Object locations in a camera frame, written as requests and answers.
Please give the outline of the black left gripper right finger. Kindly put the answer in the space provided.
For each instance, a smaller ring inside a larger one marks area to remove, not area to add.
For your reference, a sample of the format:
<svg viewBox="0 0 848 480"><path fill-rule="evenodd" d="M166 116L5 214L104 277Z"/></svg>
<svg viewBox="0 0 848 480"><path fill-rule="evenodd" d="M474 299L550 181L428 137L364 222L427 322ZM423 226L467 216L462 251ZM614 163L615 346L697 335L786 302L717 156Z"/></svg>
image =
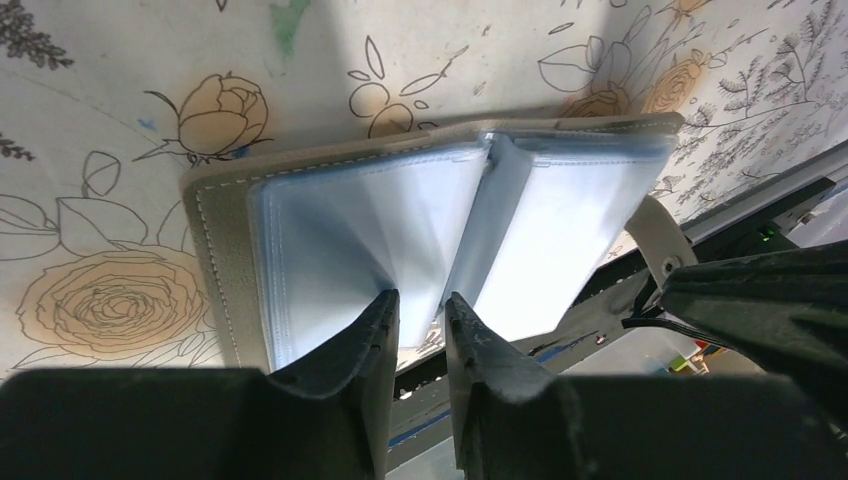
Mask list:
<svg viewBox="0 0 848 480"><path fill-rule="evenodd" d="M824 412L768 375L559 375L445 305L457 467L468 479L843 479Z"/></svg>

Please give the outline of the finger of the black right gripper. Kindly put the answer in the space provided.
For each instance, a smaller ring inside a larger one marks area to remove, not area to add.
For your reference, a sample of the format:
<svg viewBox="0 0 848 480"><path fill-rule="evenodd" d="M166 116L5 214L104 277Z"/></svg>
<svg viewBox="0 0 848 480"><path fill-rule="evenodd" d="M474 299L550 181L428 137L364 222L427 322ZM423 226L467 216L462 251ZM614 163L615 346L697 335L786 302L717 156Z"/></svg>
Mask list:
<svg viewBox="0 0 848 480"><path fill-rule="evenodd" d="M680 268L660 303L846 423L845 241Z"/></svg>

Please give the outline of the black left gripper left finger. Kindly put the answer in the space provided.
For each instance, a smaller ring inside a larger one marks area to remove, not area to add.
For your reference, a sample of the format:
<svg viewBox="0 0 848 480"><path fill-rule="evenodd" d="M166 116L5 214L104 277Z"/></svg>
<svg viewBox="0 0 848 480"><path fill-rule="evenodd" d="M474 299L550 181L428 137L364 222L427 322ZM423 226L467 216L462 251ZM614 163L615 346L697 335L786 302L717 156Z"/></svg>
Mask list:
<svg viewBox="0 0 848 480"><path fill-rule="evenodd" d="M381 479L399 294L292 364L36 369L1 387L5 479Z"/></svg>

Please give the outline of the grey card holder wallet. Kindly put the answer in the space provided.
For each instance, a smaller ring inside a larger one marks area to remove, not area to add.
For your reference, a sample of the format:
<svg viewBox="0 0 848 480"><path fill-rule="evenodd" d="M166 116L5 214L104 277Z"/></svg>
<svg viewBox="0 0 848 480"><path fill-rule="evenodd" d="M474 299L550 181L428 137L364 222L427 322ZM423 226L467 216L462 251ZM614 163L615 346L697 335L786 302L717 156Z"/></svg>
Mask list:
<svg viewBox="0 0 848 480"><path fill-rule="evenodd" d="M188 172L181 189L227 365L272 372L382 291L399 345L451 293L501 337L553 331L647 199L678 113L487 119Z"/></svg>

